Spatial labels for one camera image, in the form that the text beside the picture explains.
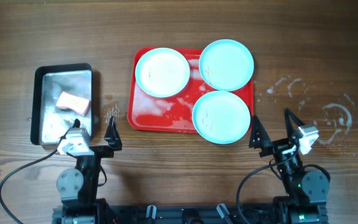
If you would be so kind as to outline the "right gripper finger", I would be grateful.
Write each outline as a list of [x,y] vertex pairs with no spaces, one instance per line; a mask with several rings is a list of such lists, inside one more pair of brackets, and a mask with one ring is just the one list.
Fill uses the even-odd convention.
[[260,122],[258,116],[252,117],[252,129],[250,133],[249,147],[253,148],[272,148],[273,143],[270,140],[265,128]]
[[305,123],[302,122],[302,120],[300,120],[289,108],[285,108],[284,118],[285,118],[287,136],[289,139],[291,139],[293,133],[295,132],[292,122],[294,122],[297,126],[304,126]]

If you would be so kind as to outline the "pink sponge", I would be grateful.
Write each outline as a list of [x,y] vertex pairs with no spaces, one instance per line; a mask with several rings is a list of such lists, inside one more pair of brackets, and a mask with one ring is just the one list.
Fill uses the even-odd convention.
[[69,109],[80,116],[85,116],[91,107],[91,101],[63,91],[57,100],[56,107],[61,110]]

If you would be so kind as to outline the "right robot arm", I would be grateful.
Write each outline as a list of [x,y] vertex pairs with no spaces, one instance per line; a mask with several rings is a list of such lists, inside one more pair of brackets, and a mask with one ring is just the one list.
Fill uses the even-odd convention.
[[319,138],[318,129],[289,109],[284,111],[284,118],[287,137],[273,141],[254,115],[249,146],[260,149],[260,157],[273,157],[269,166],[282,181],[286,196],[274,197],[268,204],[244,205],[243,214],[251,223],[327,223],[331,176],[318,165],[304,165],[300,157],[311,151]]

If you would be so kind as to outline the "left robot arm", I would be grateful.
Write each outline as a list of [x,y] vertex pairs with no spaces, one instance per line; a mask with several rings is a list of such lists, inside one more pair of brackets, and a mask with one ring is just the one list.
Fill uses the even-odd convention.
[[102,158],[113,158],[115,151],[122,149],[122,141],[116,128],[115,117],[110,117],[104,135],[105,146],[90,146],[90,136],[80,121],[60,138],[57,151],[76,159],[73,169],[64,170],[57,179],[62,208],[52,213],[53,224],[96,224],[119,223],[106,199],[97,199],[99,174],[105,173],[101,166]]

